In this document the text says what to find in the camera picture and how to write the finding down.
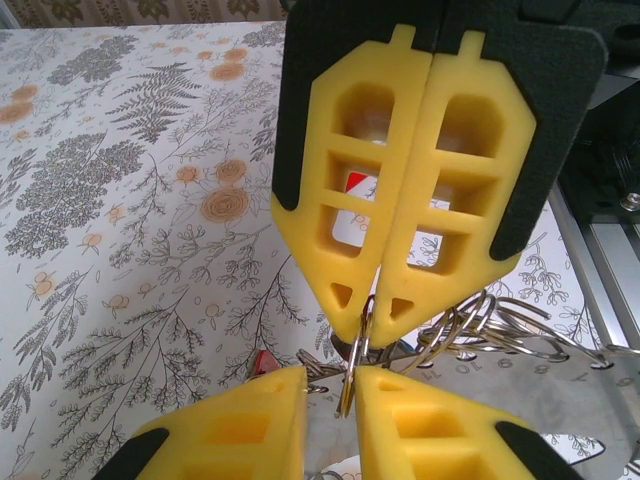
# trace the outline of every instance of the table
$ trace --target table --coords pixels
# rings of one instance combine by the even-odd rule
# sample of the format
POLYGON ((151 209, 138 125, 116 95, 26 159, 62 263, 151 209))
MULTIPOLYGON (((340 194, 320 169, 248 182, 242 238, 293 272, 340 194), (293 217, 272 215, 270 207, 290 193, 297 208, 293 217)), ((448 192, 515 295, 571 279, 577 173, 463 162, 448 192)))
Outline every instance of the table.
MULTIPOLYGON (((144 422, 243 381, 256 349, 336 358, 269 213, 283 38, 0 31, 3 478, 90 478, 144 422)), ((489 290, 598 345, 548 207, 489 290)))

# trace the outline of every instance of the screw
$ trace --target screw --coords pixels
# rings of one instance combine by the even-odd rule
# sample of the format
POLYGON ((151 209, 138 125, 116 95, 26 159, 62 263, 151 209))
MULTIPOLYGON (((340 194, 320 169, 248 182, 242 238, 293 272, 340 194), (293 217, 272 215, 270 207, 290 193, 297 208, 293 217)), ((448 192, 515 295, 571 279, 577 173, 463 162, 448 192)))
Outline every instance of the screw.
POLYGON ((629 212, 637 212, 640 210, 640 193, 630 193, 620 200, 620 205, 629 212))

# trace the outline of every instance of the red object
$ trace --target red object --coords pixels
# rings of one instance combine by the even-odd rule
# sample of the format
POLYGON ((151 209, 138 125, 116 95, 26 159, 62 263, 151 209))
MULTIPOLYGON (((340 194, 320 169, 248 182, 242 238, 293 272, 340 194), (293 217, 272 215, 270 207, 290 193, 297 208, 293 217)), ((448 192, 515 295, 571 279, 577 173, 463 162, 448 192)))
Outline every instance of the red object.
POLYGON ((260 350, 251 368, 251 377, 271 373, 280 369, 280 364, 269 350, 260 350))
POLYGON ((349 175, 349 178, 347 179, 347 192, 349 190, 351 190, 352 188, 355 188, 356 186, 358 186, 358 184, 360 182, 362 182, 365 178, 367 178, 366 175, 363 175, 361 173, 352 173, 349 175))

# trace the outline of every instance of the curtain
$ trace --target curtain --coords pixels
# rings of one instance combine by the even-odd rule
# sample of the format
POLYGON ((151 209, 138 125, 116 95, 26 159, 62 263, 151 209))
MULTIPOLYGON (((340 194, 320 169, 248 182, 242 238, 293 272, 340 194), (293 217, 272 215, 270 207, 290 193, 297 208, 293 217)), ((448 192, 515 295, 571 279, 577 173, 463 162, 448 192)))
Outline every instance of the curtain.
POLYGON ((279 0, 5 0, 23 28, 265 21, 279 0))

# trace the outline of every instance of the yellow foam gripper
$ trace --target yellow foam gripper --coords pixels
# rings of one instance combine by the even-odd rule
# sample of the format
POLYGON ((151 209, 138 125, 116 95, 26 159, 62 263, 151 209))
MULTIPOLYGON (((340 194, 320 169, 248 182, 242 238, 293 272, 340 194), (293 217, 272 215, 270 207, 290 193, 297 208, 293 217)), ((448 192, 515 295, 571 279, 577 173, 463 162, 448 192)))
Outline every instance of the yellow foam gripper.
POLYGON ((495 430, 519 418, 377 367, 356 369, 365 480, 535 480, 495 430))
POLYGON ((160 417, 169 437, 138 480, 300 480, 307 374, 288 367, 160 417))
POLYGON ((536 120, 507 68, 466 32, 458 55, 413 50, 415 28, 365 42, 312 85, 298 207, 272 212, 337 335, 352 342, 380 268, 371 345, 399 339, 512 270, 489 250, 536 120), (359 172, 372 200, 345 193, 359 172), (431 206, 445 200, 447 210, 431 206), (370 219, 362 247, 336 240, 340 210, 370 219), (435 265, 408 264, 418 233, 435 265))

